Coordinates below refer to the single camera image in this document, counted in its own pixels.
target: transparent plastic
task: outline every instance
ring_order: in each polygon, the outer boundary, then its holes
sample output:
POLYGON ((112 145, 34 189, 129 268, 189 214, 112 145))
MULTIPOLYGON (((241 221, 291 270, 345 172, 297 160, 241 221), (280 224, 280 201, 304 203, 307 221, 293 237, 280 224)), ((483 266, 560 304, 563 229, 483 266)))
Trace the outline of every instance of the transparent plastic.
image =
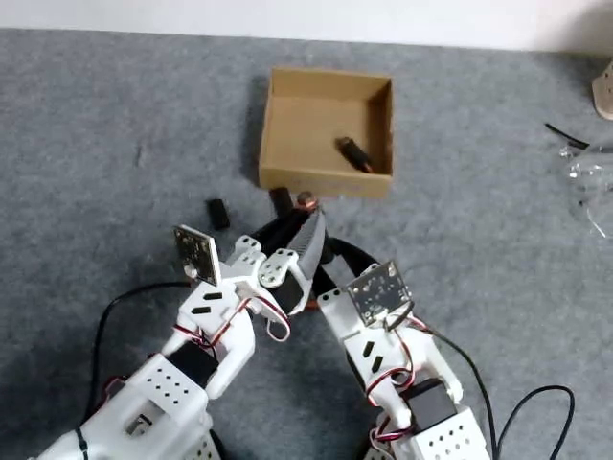
POLYGON ((560 150, 560 156, 569 160, 565 174, 579 198, 578 204, 603 238, 613 237, 612 153, 612 148, 602 146, 587 150, 566 146, 560 150))

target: bolt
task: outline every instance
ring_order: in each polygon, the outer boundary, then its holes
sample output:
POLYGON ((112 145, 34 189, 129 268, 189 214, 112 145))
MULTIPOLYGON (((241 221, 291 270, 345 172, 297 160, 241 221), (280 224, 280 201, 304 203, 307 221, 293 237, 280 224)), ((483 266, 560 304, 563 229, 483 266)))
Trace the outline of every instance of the bolt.
POLYGON ((196 270, 195 266, 192 264, 183 265, 183 271, 185 271, 185 274, 190 278, 194 279, 198 276, 198 270, 196 270))
POLYGON ((299 208, 314 211, 317 208, 317 198, 311 192, 300 192, 296 197, 299 208))

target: black wire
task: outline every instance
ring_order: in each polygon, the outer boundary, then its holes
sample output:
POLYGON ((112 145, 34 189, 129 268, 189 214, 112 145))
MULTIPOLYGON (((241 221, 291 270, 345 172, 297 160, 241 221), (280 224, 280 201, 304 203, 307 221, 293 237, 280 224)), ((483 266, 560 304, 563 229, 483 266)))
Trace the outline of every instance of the black wire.
POLYGON ((77 433, 77 439, 79 440, 79 449, 83 454, 83 460, 89 460, 89 454, 87 451, 89 450, 89 446, 87 446, 87 441, 83 437, 83 432, 80 430, 80 426, 75 428, 75 433, 77 433))
POLYGON ((460 348, 459 345, 456 345, 454 342, 452 342, 450 339, 448 339, 447 337, 445 337, 438 331, 428 326, 426 332, 434 335, 440 341, 446 343, 448 346, 453 348, 456 352, 458 352, 458 354, 460 354, 461 357, 464 358, 464 360, 468 363, 468 366, 470 366, 470 369, 472 370, 472 373, 474 374, 475 379, 477 379, 477 384, 479 385, 479 389, 481 390, 483 399, 486 402, 486 412, 488 413, 489 443, 491 445, 491 452, 493 455, 494 452, 496 451, 496 446, 497 446, 496 426, 494 425, 494 413, 491 408, 491 400, 489 399, 488 390, 486 389, 486 385, 483 383, 483 380, 481 379, 481 374, 479 373, 479 369, 477 368, 477 365, 472 361, 468 353, 465 352, 462 348, 460 348))
POLYGON ((564 131, 556 128, 555 126, 549 123, 546 123, 545 127, 548 128, 551 132, 554 132, 555 134, 557 134, 558 136, 562 136, 567 141, 570 141, 570 143, 572 143, 572 145, 574 147, 577 147, 578 149, 585 150, 588 147, 590 147, 590 145, 587 142, 583 142, 577 139, 576 137, 571 136, 570 134, 566 134, 564 131))
POLYGON ((571 423, 573 422, 573 415, 575 414, 575 395, 570 388, 563 386, 563 385, 547 385, 547 386, 541 386, 540 388, 536 388, 535 390, 531 391, 515 406, 511 415, 507 419, 505 426, 503 427, 500 438, 496 439, 496 430, 495 430, 495 424, 494 424, 493 410, 491 408, 491 400, 489 398, 488 390, 486 389, 486 386, 483 383, 483 380, 481 379, 481 374, 479 373, 479 369, 477 368, 476 364, 470 358, 468 353, 465 352, 462 348, 460 348, 459 345, 455 344, 449 338, 445 337, 438 331, 427 326, 427 329, 425 330, 425 332, 428 334, 434 335, 439 340, 446 343, 449 347, 453 348, 456 352, 458 352, 460 356, 462 356, 464 360, 468 363, 468 365, 470 366, 470 369, 472 370, 472 373, 475 376, 475 379, 477 379, 477 384, 479 385, 479 389, 481 390, 483 399, 486 402, 486 412, 488 413, 489 443, 491 446, 492 460, 500 460, 500 455, 502 453, 502 443, 505 440, 505 437, 507 436, 507 432, 509 431, 511 424, 515 420, 517 413, 524 406, 525 403, 527 403, 534 396, 540 393, 544 393, 546 391, 563 391, 567 393, 570 398, 568 416, 566 417, 566 422, 564 423, 564 427, 562 428, 559 438, 557 439, 556 446, 554 447, 554 451, 552 455, 549 457, 549 460, 555 460, 557 458, 557 455, 559 454, 559 451, 562 449, 562 445, 564 444, 564 441, 566 440, 566 435, 568 434, 568 430, 570 429, 571 423))
POLYGON ((569 397, 568 415, 566 416, 566 422, 564 422, 564 427, 562 428, 562 432, 560 433, 559 438, 557 438, 556 447, 554 448, 554 451, 549 457, 549 460, 555 460, 557 458, 557 455, 559 454, 559 451, 560 449, 562 449, 562 445, 566 440, 566 435, 568 434, 568 430, 571 427, 571 423, 573 422, 573 415, 575 414, 575 394, 573 393, 573 390, 563 385, 547 385, 541 386, 540 388, 536 388, 535 390, 528 393, 520 402, 517 403, 512 413, 510 414, 509 419, 505 423, 505 427, 502 429, 502 434, 500 435, 500 439, 498 439, 498 446, 496 448, 496 452, 494 453, 493 460, 500 459, 500 455, 502 454, 502 443, 505 440, 505 436, 507 436, 507 432, 509 431, 511 424, 515 420, 515 417, 517 416, 517 413, 520 411, 520 409, 534 396, 540 393, 545 393, 547 391, 563 391, 569 397))
POLYGON ((150 290, 162 289, 162 288, 190 288, 192 285, 189 282, 184 281, 174 281, 167 283, 153 283, 151 285, 140 286, 135 289, 129 290, 128 292, 115 297, 110 304, 106 306, 104 311, 102 312, 102 316, 100 318, 100 322, 98 323, 98 329, 96 331, 96 339, 94 340, 94 347, 92 349, 92 369, 91 369, 91 380, 89 382, 89 395, 87 397, 87 406, 85 406, 85 412, 83 414, 83 418, 80 422, 83 425, 87 419, 91 416, 94 411, 94 407, 96 405, 96 394, 98 392, 98 380, 100 379, 100 347, 102 344, 102 334, 104 333, 104 326, 106 325, 106 321, 108 320, 108 316, 111 314, 113 309, 119 304, 121 301, 133 297, 138 294, 142 294, 143 292, 149 292, 150 290))
POLYGON ((407 316, 411 313, 411 311, 413 311, 414 307, 415 307, 415 302, 413 301, 413 299, 409 300, 409 305, 406 306, 406 309, 404 309, 404 311, 398 316, 398 318, 394 320, 392 324, 388 326, 387 322, 383 323, 383 327, 385 328, 385 331, 387 332, 393 331, 400 324, 402 324, 402 322, 407 318, 407 316))

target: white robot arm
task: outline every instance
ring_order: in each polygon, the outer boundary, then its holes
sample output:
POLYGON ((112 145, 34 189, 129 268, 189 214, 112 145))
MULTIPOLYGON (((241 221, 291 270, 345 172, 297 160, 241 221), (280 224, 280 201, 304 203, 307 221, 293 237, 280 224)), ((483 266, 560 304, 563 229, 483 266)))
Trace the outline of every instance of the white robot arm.
POLYGON ((199 284, 179 308, 169 341, 129 379, 108 387, 102 406, 37 460, 221 458, 206 409, 255 351, 248 311, 266 319, 273 339, 285 341, 288 316, 305 307, 310 293, 324 215, 302 213, 298 221, 287 248, 266 255, 259 241, 243 236, 225 264, 212 238, 177 227, 186 273, 199 284), (274 335, 271 323, 281 324, 284 335, 274 335))
MULTIPOLYGON (((212 238, 177 227, 186 273, 199 283, 170 339, 129 379, 108 386, 102 406, 37 460, 221 458, 207 405, 254 354, 249 311, 265 318, 273 339, 288 339, 288 318, 305 308, 322 257, 323 213, 295 211, 281 226, 240 237, 225 263, 212 238)), ((460 405, 463 388, 410 312, 394 263, 373 264, 318 302, 369 402, 383 409, 365 460, 489 460, 472 412, 460 405)))
POLYGON ((411 312, 393 262, 318 301, 368 400, 383 409, 365 460, 489 460, 472 411, 460 406, 463 388, 411 312))

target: cardboard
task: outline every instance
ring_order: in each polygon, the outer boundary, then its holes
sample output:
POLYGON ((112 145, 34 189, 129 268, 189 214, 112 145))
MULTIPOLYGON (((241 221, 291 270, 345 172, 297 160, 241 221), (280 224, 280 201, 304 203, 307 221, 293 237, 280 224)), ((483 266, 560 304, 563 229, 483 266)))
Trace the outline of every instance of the cardboard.
POLYGON ((268 87, 260 185, 317 196, 384 197, 393 175, 392 80, 326 70, 275 68, 268 87), (375 173, 357 171, 335 142, 349 136, 375 173))

